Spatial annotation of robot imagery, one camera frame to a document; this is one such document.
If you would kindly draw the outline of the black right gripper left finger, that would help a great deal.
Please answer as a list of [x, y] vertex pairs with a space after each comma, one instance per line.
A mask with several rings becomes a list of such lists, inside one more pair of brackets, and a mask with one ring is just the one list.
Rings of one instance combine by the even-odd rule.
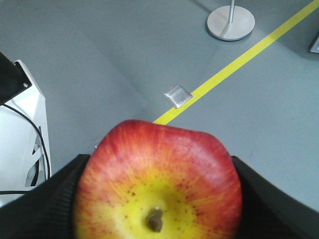
[[79, 154], [48, 181], [0, 209], [2, 239], [73, 239], [76, 187], [89, 160]]

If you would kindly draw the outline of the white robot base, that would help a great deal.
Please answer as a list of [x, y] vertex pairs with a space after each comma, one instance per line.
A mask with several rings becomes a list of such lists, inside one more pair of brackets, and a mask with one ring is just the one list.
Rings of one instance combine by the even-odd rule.
[[52, 176], [45, 96], [21, 60], [0, 56], [0, 205]]

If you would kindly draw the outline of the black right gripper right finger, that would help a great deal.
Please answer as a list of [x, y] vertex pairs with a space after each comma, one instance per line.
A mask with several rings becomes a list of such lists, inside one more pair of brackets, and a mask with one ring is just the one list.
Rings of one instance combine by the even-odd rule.
[[317, 239], [319, 213], [289, 196], [245, 164], [232, 157], [239, 174], [242, 220], [238, 239]]

